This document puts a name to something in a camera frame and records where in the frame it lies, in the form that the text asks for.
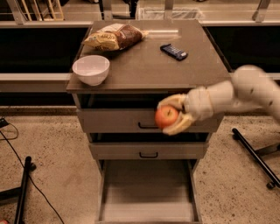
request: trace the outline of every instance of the drawer handle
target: drawer handle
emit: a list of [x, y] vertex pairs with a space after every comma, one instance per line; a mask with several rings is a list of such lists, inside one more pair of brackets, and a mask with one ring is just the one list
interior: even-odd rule
[[158, 157], [158, 153], [156, 152], [155, 156], [143, 156], [141, 152], [139, 152], [139, 157], [140, 158], [157, 158]]
[[140, 122], [138, 123], [138, 127], [143, 130], [157, 130], [158, 127], [155, 125], [142, 125]]

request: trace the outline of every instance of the chip bag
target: chip bag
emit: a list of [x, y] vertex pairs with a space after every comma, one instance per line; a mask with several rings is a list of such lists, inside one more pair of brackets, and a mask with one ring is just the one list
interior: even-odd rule
[[133, 46], [146, 36], [146, 31], [140, 31], [132, 25], [112, 24], [91, 33], [83, 44], [97, 51], [115, 51]]

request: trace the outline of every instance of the remote control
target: remote control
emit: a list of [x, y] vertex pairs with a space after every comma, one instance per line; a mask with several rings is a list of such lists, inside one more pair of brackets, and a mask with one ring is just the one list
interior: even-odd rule
[[184, 60], [188, 56], [186, 52], [179, 50], [178, 48], [172, 46], [172, 44], [162, 45], [160, 46], [160, 50], [167, 53], [169, 56], [172, 56], [176, 60]]

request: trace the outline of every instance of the red apple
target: red apple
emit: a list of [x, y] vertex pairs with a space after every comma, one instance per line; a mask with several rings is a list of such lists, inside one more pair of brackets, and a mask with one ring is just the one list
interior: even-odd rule
[[176, 122], [179, 112], [170, 105], [165, 105], [157, 109], [155, 114], [156, 125], [163, 129]]

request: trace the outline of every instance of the cabinet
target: cabinet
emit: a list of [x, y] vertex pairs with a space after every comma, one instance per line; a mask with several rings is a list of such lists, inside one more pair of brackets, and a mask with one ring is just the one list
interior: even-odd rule
[[[94, 22], [92, 31], [110, 23]], [[121, 52], [84, 46], [81, 57], [100, 54], [110, 60], [108, 78], [90, 87], [73, 73], [67, 84], [102, 176], [95, 223], [202, 223], [193, 172], [223, 114], [176, 136], [164, 135], [154, 114], [166, 96], [224, 81], [228, 72], [195, 20], [122, 23], [150, 36]], [[159, 47], [166, 43], [189, 57], [178, 62], [163, 54]]]

